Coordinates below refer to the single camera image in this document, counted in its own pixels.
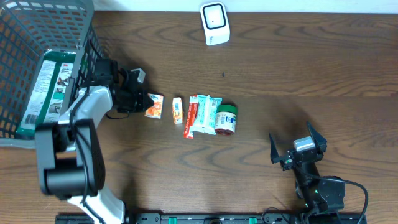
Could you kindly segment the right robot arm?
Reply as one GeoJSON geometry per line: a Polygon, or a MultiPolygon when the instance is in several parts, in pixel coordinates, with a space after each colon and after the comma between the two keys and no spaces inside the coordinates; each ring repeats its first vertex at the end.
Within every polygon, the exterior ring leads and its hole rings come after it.
{"type": "Polygon", "coordinates": [[[310,123],[307,128],[310,135],[295,140],[293,149],[283,156],[270,137],[271,162],[279,163],[283,171],[294,172],[298,194],[311,212],[337,212],[344,208],[345,183],[339,177],[320,176],[316,163],[323,159],[327,140],[310,123]]]}

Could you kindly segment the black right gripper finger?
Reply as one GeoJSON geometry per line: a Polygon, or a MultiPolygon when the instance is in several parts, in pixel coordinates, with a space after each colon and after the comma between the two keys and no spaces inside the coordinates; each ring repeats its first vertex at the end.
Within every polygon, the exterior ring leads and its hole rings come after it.
{"type": "Polygon", "coordinates": [[[271,133],[269,133],[269,139],[270,139],[270,146],[271,146],[271,148],[270,148],[270,159],[271,159],[271,162],[273,164],[275,164],[275,163],[278,163],[280,161],[280,156],[279,156],[279,153],[278,153],[277,148],[275,146],[275,143],[274,143],[274,140],[272,138],[271,133]]]}
{"type": "Polygon", "coordinates": [[[307,128],[312,137],[313,142],[315,143],[315,147],[321,152],[325,152],[327,148],[327,140],[315,130],[315,128],[311,125],[309,121],[307,121],[307,128]]]}

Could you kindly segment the red snack packet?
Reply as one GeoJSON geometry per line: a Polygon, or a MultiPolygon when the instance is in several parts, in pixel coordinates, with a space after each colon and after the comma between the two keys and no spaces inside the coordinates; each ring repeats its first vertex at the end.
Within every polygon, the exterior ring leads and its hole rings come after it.
{"type": "Polygon", "coordinates": [[[185,130],[183,133],[183,137],[185,139],[193,139],[193,129],[192,126],[195,122],[197,116],[198,109],[198,99],[197,95],[190,96],[189,107],[187,112],[187,120],[185,124],[185,130]]]}

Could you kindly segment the white toilet wipes pack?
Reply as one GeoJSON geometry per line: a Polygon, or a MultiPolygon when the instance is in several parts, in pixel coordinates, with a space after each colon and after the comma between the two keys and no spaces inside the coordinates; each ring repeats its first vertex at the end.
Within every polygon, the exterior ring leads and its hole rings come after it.
{"type": "Polygon", "coordinates": [[[210,95],[197,95],[198,109],[193,131],[215,135],[215,119],[217,108],[222,102],[221,98],[213,98],[210,95]]]}

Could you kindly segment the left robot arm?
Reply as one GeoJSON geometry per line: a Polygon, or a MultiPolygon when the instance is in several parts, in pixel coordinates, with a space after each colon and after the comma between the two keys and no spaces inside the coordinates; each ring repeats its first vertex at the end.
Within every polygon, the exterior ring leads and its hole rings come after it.
{"type": "Polygon", "coordinates": [[[35,129],[40,189],[79,207],[90,223],[133,223],[127,205],[105,184],[106,168],[96,128],[108,112],[130,115],[154,105],[140,69],[119,68],[98,59],[81,84],[77,99],[58,121],[35,129]]]}

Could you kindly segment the orange white tissue pack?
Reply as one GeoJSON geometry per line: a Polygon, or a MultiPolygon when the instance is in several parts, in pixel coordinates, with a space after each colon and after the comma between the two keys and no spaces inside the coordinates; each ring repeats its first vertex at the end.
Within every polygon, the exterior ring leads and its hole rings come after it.
{"type": "Polygon", "coordinates": [[[162,107],[164,97],[162,95],[156,95],[149,93],[150,99],[154,102],[154,105],[148,108],[144,114],[145,117],[160,119],[162,116],[162,107]]]}

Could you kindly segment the green lid seasoning jar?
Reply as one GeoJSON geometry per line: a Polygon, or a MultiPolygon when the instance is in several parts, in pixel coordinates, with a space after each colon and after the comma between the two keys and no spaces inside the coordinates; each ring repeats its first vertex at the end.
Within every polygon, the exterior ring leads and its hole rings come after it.
{"type": "Polygon", "coordinates": [[[235,133],[237,120],[237,107],[222,104],[217,107],[215,132],[216,134],[230,136],[235,133]]]}

